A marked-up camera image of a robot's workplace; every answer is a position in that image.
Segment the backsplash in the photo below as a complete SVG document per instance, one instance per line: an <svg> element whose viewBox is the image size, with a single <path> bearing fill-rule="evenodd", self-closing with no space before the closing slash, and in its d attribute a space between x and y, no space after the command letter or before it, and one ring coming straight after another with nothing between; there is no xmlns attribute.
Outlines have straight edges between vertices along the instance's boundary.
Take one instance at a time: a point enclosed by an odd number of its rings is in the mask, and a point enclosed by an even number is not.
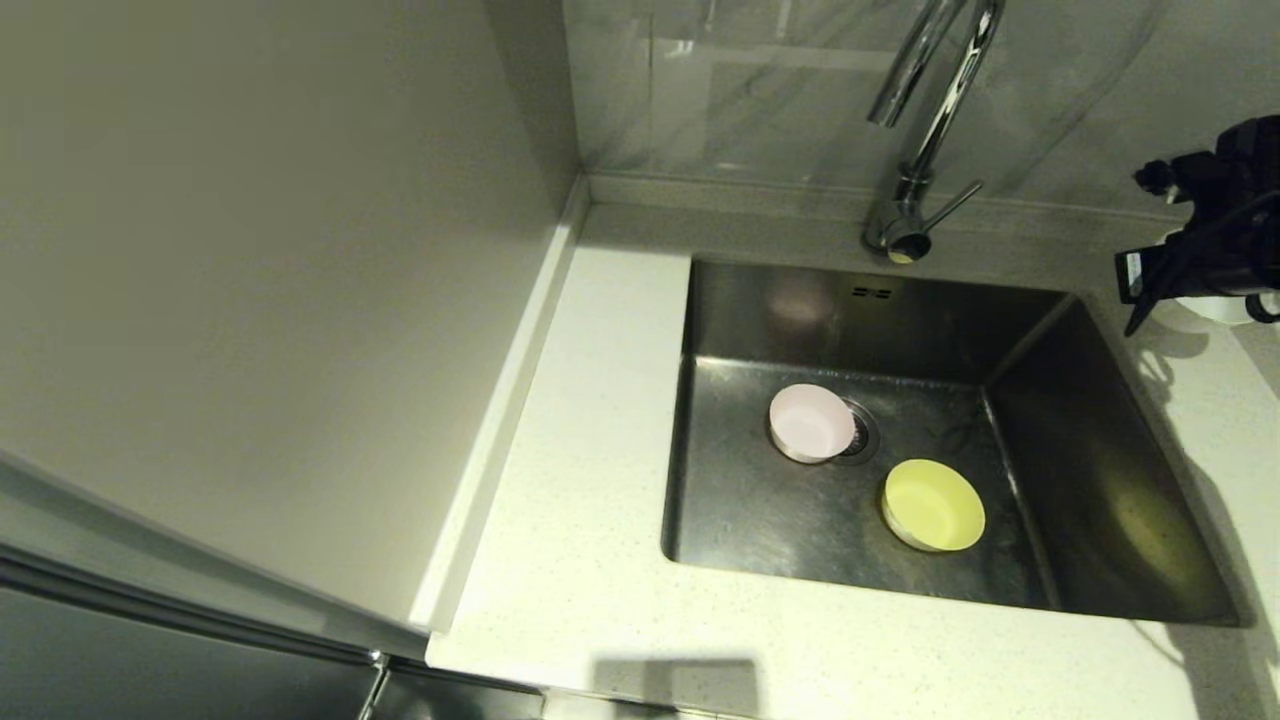
<svg viewBox="0 0 1280 720"><path fill-rule="evenodd" d="M895 129L865 120L923 0L564 0L590 170L874 187L925 85L945 82L964 8ZM937 186L987 197L1185 215L1129 179L1280 111L1280 3L1010 0Z"/></svg>

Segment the sink drain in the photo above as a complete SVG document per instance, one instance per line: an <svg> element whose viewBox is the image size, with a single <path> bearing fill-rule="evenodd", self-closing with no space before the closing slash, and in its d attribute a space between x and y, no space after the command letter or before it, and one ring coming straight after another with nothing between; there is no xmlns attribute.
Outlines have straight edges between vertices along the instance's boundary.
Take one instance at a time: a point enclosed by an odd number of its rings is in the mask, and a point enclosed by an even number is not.
<svg viewBox="0 0 1280 720"><path fill-rule="evenodd" d="M861 465L879 450L879 425L876 424L876 418L865 407L847 397L841 397L841 400L849 407L849 414L854 416L858 434L854 436L854 442L849 443L849 447L831 461L838 465Z"/></svg>

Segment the countertop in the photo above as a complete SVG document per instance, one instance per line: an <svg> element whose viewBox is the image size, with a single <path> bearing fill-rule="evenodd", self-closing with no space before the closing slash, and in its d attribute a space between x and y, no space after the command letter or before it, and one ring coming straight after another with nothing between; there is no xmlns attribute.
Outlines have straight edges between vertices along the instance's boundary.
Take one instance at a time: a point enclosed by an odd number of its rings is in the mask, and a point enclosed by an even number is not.
<svg viewBox="0 0 1280 720"><path fill-rule="evenodd" d="M787 720L1280 716L1268 621L1280 606L1280 401L1276 366L1260 360L1280 352L1280 333L1261 328L1244 342L1161 313L1120 341L1110 254L1148 245L1160 220L1103 218L1082 233L1033 215L997 236L983 225L991 214L975 211L899 268L836 219L594 206L462 603L428 662ZM667 560L659 539L695 254L1080 295L1146 388L1139 401L1213 528L1251 625L1069 615Z"/></svg>

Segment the faucet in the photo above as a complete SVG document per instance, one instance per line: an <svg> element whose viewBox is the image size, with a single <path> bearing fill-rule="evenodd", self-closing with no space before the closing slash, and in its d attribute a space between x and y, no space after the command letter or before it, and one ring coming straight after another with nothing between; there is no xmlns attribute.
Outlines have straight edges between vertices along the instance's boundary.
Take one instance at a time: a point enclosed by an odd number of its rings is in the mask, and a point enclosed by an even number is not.
<svg viewBox="0 0 1280 720"><path fill-rule="evenodd" d="M951 129L960 101L973 85L978 67L996 37L996 26L1004 10L1004 0L975 0L975 3L968 45L951 76L951 82L938 99L928 132L915 155L899 164L892 197L873 204L863 231L863 245L877 254L888 255L895 263L914 263L928 254L933 246L933 241L929 240L933 225L982 190L982 181L974 181L928 219L920 210L929 182L933 181L933 160L942 147L947 131ZM929 1L915 20L897 59L893 60L893 67L881 87L868 120L883 127L893 127L897 123L924 67L928 65L933 51L941 45L942 37L964 4L965 0Z"/></svg>

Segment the sink basin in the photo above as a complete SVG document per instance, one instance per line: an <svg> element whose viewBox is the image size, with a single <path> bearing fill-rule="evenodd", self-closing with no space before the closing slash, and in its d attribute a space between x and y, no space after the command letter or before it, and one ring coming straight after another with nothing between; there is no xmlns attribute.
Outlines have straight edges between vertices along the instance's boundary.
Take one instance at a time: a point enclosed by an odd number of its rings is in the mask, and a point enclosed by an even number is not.
<svg viewBox="0 0 1280 720"><path fill-rule="evenodd" d="M769 401L792 383L850 401L850 454L800 465L773 447ZM884 525L884 477L911 457L974 486L977 544L922 552ZM695 263L663 525L677 562L1239 624L1101 332L1060 292Z"/></svg>

